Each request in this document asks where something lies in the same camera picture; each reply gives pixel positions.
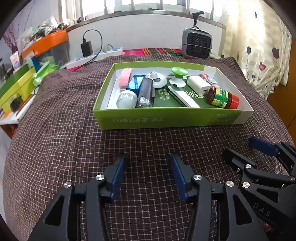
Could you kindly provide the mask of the brown jar red lid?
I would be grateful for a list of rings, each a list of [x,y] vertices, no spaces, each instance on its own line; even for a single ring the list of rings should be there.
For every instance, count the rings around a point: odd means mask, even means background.
[[[220,87],[210,87],[204,98],[206,103],[219,108],[237,109],[239,106],[239,97]]]

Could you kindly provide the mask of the pink white round holder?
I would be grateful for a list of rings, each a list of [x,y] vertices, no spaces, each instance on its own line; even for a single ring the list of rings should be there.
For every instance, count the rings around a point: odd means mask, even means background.
[[[216,80],[214,80],[213,78],[211,78],[208,74],[202,73],[199,74],[199,76],[205,80],[206,82],[208,82],[211,86],[215,86],[218,87],[218,83]]]

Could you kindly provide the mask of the white power adapter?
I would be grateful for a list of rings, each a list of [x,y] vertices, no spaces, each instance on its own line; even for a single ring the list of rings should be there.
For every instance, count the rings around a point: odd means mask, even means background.
[[[187,79],[187,85],[198,95],[205,95],[208,93],[211,85],[200,76],[190,76]]]

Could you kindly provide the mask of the green top white massager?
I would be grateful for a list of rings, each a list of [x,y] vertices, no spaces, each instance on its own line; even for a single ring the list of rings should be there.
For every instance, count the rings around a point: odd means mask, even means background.
[[[183,78],[188,75],[188,71],[180,67],[173,67],[171,72],[174,74],[174,77],[169,80],[170,85],[175,85],[178,88],[184,88],[186,83]]]

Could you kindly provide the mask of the grey white mushroom gadget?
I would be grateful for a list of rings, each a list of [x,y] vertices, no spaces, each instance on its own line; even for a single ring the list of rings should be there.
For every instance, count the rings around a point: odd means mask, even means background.
[[[156,89],[165,87],[168,82],[167,78],[163,74],[155,71],[148,73],[145,77],[152,80],[153,88]]]

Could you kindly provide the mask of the black blue stapler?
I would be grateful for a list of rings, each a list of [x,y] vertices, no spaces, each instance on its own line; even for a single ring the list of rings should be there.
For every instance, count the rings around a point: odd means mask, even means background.
[[[151,108],[154,102],[153,81],[144,75],[133,75],[126,90],[129,91],[131,104],[128,108]]]

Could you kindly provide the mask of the white round jar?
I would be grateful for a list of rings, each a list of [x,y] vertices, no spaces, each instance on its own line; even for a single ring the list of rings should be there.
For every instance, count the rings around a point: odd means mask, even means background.
[[[135,108],[137,104],[137,99],[138,97],[133,91],[125,90],[119,95],[116,101],[116,106],[119,109]]]

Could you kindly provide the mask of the pink tape roll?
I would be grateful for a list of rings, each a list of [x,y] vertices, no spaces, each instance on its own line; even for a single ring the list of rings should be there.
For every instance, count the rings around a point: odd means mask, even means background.
[[[132,69],[124,68],[120,74],[118,85],[120,89],[126,89],[132,78]]]

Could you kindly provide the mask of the brown checkered tablecloth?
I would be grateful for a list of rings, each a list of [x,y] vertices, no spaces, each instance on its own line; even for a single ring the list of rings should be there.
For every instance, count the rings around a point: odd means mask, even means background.
[[[6,222],[19,240],[27,240],[41,214],[67,181],[88,182],[128,156],[125,182],[115,204],[106,208],[113,240],[183,240],[191,207],[177,193],[169,165],[171,153],[211,182],[239,182],[223,161],[231,148],[260,170],[285,174],[273,157],[248,147],[252,136],[292,143],[284,123],[245,80],[235,59],[194,59],[219,68],[241,91],[254,112],[243,125],[103,131],[92,109],[114,63],[178,61],[177,57],[115,56],[78,71],[64,69],[45,77],[36,99],[18,125],[4,166]]]

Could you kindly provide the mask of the green white cardboard box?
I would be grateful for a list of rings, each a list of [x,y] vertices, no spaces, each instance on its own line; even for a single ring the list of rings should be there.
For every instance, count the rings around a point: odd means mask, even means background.
[[[155,71],[168,78],[173,76],[171,72],[173,67],[188,70],[190,76],[206,73],[217,82],[220,88],[239,98],[238,108],[226,109],[208,105],[192,89],[184,87],[184,92],[199,105],[198,108],[183,107],[167,90],[157,90],[154,105],[151,108],[118,109],[116,101],[121,93],[118,84],[119,76],[127,67],[132,69],[133,75]],[[136,61],[113,64],[93,107],[93,114],[102,130],[240,125],[244,124],[253,112],[245,96],[223,71],[208,65],[172,61]]]

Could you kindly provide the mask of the heart pattern curtain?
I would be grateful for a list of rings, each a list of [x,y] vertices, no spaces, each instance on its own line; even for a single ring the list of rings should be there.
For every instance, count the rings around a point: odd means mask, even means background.
[[[225,57],[233,57],[248,83],[267,99],[287,85],[292,35],[264,1],[227,1]]]

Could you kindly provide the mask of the colourful striped cloth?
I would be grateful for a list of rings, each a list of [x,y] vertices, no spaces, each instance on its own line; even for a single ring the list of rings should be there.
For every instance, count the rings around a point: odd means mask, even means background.
[[[134,55],[134,56],[152,56],[156,54],[163,54],[168,56],[177,56],[182,58],[182,50],[181,49],[166,49],[166,48],[141,48],[141,49],[133,49],[133,50],[124,50],[123,55]]]

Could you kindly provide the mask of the green yellow gift box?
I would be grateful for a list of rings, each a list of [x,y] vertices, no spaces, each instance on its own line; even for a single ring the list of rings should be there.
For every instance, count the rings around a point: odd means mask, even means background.
[[[15,108],[17,104],[27,100],[35,88],[33,84],[35,73],[34,67],[29,68],[26,64],[1,87],[1,108],[4,113],[13,112],[11,106]]]

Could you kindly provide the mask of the white power strip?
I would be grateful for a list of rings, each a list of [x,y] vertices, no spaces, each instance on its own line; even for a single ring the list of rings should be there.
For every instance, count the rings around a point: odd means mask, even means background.
[[[94,54],[92,54],[88,57],[75,58],[75,59],[71,60],[70,62],[68,62],[67,64],[65,64],[64,67],[67,70],[69,70],[72,68],[79,67],[79,66],[89,62],[92,59],[93,59],[93,61],[99,61],[99,60],[105,59],[107,57],[121,56],[121,55],[123,55],[123,48],[122,47],[121,48],[114,48],[109,51],[103,51],[99,54],[97,54],[97,52],[95,52]]]

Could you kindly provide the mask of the pink white small package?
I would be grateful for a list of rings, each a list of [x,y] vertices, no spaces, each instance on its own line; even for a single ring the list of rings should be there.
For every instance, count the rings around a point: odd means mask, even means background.
[[[15,71],[18,71],[22,64],[21,64],[21,61],[20,61],[20,56],[18,54],[18,51],[15,51],[11,56],[10,56],[10,61],[11,61],[11,64],[13,66],[13,69]]]

